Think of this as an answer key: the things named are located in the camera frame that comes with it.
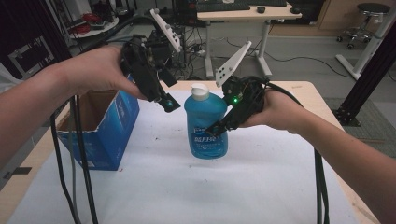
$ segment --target blue bottle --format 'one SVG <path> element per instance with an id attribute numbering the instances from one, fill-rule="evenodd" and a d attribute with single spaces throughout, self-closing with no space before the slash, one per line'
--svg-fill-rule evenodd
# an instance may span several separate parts
<path id="1" fill-rule="evenodd" d="M 199 159 L 220 158 L 227 153 L 227 133 L 214 137 L 206 133 L 205 129 L 224 117 L 227 105 L 202 83 L 192 84 L 191 93 L 184 103 L 191 153 Z"/>

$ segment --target blue box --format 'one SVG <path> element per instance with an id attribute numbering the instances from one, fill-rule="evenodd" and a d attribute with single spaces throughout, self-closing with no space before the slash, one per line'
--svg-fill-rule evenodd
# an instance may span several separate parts
<path id="1" fill-rule="evenodd" d="M 137 99 L 124 91 L 89 91 L 79 98 L 82 135 L 90 170 L 118 170 L 139 114 Z M 68 113 L 57 128 L 58 138 L 69 148 Z M 74 121 L 72 147 L 81 165 Z"/>

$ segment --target blue liquid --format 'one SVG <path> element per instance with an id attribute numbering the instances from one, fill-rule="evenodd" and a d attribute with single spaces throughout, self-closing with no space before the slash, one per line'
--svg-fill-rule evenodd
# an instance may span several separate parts
<path id="1" fill-rule="evenodd" d="M 216 159 L 224 156 L 228 149 L 228 135 L 223 133 L 214 137 L 205 129 L 221 120 L 227 111 L 225 102 L 213 93 L 203 101 L 196 101 L 190 96 L 184 103 L 187 112 L 187 130 L 190 150 L 199 159 Z"/>

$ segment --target black pole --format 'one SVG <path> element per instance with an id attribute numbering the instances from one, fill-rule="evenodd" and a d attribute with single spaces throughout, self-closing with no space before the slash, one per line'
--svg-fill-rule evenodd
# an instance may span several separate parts
<path id="1" fill-rule="evenodd" d="M 342 125 L 348 125 L 359 114 L 361 107 L 373 93 L 376 86 L 387 74 L 396 60 L 396 23 L 393 23 L 378 47 L 373 58 L 367 63 L 361 76 L 346 97 L 345 101 L 334 112 Z"/>

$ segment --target black mat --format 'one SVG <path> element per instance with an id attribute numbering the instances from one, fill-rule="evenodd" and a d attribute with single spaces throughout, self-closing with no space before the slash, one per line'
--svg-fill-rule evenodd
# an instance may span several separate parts
<path id="1" fill-rule="evenodd" d="M 344 102 L 340 98 L 324 98 L 331 110 L 336 110 Z M 356 116 L 360 126 L 343 126 L 344 130 L 376 148 L 386 155 L 396 158 L 396 129 L 381 114 L 370 100 Z"/>

